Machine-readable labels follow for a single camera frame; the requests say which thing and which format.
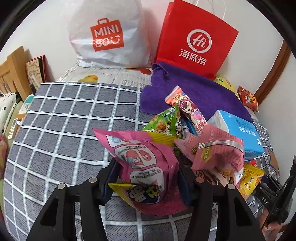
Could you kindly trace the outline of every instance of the wall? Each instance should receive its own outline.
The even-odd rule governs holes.
[[[272,91],[259,106],[258,119],[268,129],[270,142],[279,163],[281,183],[289,177],[296,155],[296,59],[291,54],[286,68]],[[296,192],[293,205],[286,221],[291,220],[296,211]]]
[[[141,0],[148,38],[155,55],[162,22],[170,0]],[[14,49],[23,45],[32,57],[46,55],[52,78],[58,79],[76,61],[68,40],[67,17],[72,8],[68,1],[46,0],[16,29],[0,52],[0,63]],[[219,73],[235,85],[255,92],[271,69],[282,43],[282,37],[269,21],[246,0],[225,0],[225,21],[239,35]],[[222,0],[200,0],[199,7],[222,17]]]

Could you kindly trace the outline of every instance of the miniso bag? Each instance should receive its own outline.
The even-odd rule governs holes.
[[[68,26],[80,66],[150,66],[150,47],[140,0],[80,2]]]

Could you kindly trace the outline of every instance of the finger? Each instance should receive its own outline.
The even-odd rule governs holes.
[[[262,229],[263,236],[266,235],[266,231],[267,231],[267,230]]]
[[[269,211],[266,208],[264,208],[262,214],[267,217],[269,214]]]
[[[265,237],[265,240],[266,241],[275,241],[278,233],[279,233],[279,230],[272,230],[270,232],[270,234],[267,235],[267,237]]]
[[[260,225],[260,227],[262,227],[262,225],[264,224],[266,218],[267,218],[267,216],[265,216],[263,214],[259,216],[259,225]]]
[[[268,228],[268,230],[274,230],[274,229],[280,230],[281,229],[281,225],[279,225],[277,222],[273,222],[273,223],[270,223],[267,226],[267,228]]]

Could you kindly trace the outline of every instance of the green snack bag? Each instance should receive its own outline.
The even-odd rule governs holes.
[[[180,111],[177,105],[155,115],[142,131],[158,132],[165,135],[181,137]]]

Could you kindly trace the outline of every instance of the blue box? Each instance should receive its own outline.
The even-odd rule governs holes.
[[[252,123],[223,110],[217,110],[208,123],[242,139],[246,160],[263,154],[260,136]]]

